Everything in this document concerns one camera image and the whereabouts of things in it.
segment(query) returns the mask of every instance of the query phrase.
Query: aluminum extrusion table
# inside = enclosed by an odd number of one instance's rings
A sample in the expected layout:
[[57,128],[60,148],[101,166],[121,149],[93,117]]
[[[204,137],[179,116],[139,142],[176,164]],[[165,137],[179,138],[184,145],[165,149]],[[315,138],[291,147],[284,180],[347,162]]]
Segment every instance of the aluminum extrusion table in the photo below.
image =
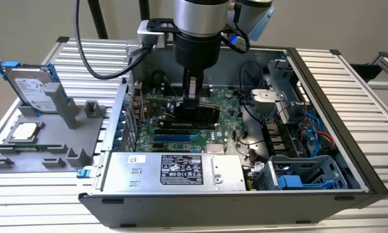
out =
[[[108,74],[124,67],[127,41],[84,40],[83,44],[96,71]],[[299,50],[299,53],[388,188],[388,108],[342,56],[328,50]],[[76,103],[96,100],[108,107],[93,155],[97,161],[120,79],[101,81],[88,74],[73,39],[55,45],[47,61],[55,64],[67,94]],[[0,140],[20,114],[17,104],[19,100],[0,121]],[[362,210],[344,210],[317,224],[109,229],[77,200],[77,193],[85,192],[91,184],[92,180],[79,181],[72,172],[0,174],[0,232],[388,233],[388,198]]]

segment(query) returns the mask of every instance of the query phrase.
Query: blue clip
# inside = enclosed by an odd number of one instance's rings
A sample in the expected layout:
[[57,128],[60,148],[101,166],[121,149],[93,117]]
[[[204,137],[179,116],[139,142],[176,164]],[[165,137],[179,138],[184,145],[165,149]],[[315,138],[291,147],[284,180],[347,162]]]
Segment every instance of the blue clip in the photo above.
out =
[[20,66],[20,62],[16,61],[8,61],[3,64],[4,67],[11,67],[11,68],[16,68]]
[[91,178],[91,170],[87,169],[79,169],[76,173],[77,179],[87,179]]
[[4,79],[4,81],[8,81],[8,77],[7,77],[7,75],[4,73],[4,70],[3,70],[3,67],[1,67],[1,63],[3,63],[3,61],[0,60],[0,75],[1,75],[1,77]]
[[279,186],[281,189],[301,189],[303,183],[300,176],[297,175],[284,175],[277,178]]

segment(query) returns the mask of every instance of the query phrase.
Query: blue pcie slot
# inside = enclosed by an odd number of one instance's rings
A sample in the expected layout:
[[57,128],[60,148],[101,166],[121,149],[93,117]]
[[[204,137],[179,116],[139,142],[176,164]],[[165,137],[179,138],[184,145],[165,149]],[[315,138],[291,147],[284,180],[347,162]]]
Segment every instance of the blue pcie slot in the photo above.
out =
[[179,135],[179,136],[155,136],[155,141],[165,141],[165,142],[191,142],[192,137],[189,135]]

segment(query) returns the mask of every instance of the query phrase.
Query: black cable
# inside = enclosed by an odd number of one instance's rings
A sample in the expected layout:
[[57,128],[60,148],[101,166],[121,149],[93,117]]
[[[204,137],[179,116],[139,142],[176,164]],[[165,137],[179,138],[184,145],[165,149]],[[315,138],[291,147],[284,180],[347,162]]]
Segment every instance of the black cable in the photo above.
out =
[[255,142],[255,143],[245,143],[245,142],[241,142],[240,141],[240,138],[241,138],[241,136],[244,135],[244,133],[245,133],[245,131],[243,131],[243,133],[239,135],[239,137],[237,137],[237,142],[240,143],[240,144],[243,144],[243,145],[245,145],[245,146],[249,146],[249,145],[253,145],[253,144],[257,144],[257,143],[260,143],[260,142],[264,142],[264,140],[261,140],[261,141],[259,141],[259,142]]
[[304,131],[304,130],[305,130],[305,128],[297,129],[295,131],[295,133],[293,133],[293,136],[295,136],[295,140],[296,140],[296,143],[297,143],[297,146],[299,146],[299,152],[303,151],[303,154],[304,154],[304,156],[307,158],[308,155],[307,155],[307,152],[305,152],[305,148],[304,148],[304,145],[303,145],[301,141],[299,140],[299,133],[301,131]]
[[[243,85],[241,85],[241,71],[243,71],[244,66],[247,64],[249,64],[249,63],[253,63],[253,64],[256,64],[259,66],[259,68],[260,68],[260,74],[261,74],[260,80],[263,79],[263,66],[259,64],[259,62],[256,62],[256,61],[247,61],[247,62],[244,62],[241,64],[241,66],[240,66],[240,69],[239,69],[239,88],[240,88],[240,90],[243,89]],[[252,76],[251,75],[249,75],[249,78],[251,78],[251,81],[252,81],[252,83],[253,83],[253,85],[256,87],[255,80],[252,79]]]
[[83,43],[81,43],[81,39],[80,39],[80,31],[79,31],[79,5],[80,5],[80,0],[75,1],[75,36],[76,36],[76,43],[77,43],[77,50],[79,50],[79,54],[80,57],[83,59],[84,65],[87,67],[88,72],[91,73],[91,75],[100,79],[100,80],[109,80],[109,79],[115,79],[120,76],[123,76],[124,74],[127,74],[139,64],[140,62],[144,60],[144,58],[147,57],[148,53],[151,52],[151,49],[148,48],[143,48],[143,52],[140,54],[140,56],[135,59],[133,63],[129,64],[129,66],[127,66],[123,70],[120,70],[119,72],[109,74],[109,75],[100,75],[97,74],[85,57],[85,53],[84,53],[84,49],[83,49]]
[[248,115],[251,115],[251,117],[252,117],[252,118],[253,118],[253,119],[260,123],[260,125],[264,126],[263,121],[260,121],[260,120],[257,119],[257,117],[253,116],[253,114],[251,113],[251,111],[247,109],[245,105],[244,105],[243,102],[240,101],[241,98],[244,98],[244,97],[245,97],[245,95],[241,95],[241,96],[239,97],[239,105],[243,105],[244,110],[247,111]]
[[237,23],[235,23],[235,26],[236,26],[236,30],[237,32],[240,33],[243,39],[244,39],[244,42],[245,42],[245,52],[251,49],[251,41],[248,39],[248,35],[245,34],[245,32],[240,29]]

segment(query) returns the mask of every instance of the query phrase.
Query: motherboard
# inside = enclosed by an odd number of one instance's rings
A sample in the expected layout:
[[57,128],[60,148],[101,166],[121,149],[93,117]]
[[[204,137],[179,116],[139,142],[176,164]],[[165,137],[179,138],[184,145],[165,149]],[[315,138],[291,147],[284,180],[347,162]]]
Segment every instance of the motherboard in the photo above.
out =
[[[185,132],[175,130],[163,130],[159,125],[163,117],[161,108],[169,101],[183,101],[179,96],[164,96],[151,91],[143,96],[147,108],[145,122],[137,123],[137,143],[136,151],[140,152],[207,152],[207,148],[223,154],[247,154],[247,147],[237,142],[237,136],[244,132],[244,123],[241,111],[239,110],[239,100],[235,95],[236,90],[231,87],[213,87],[208,97],[201,97],[201,102],[212,103],[220,107],[219,122],[213,130],[188,130]],[[189,133],[189,141],[173,141],[172,137]]]

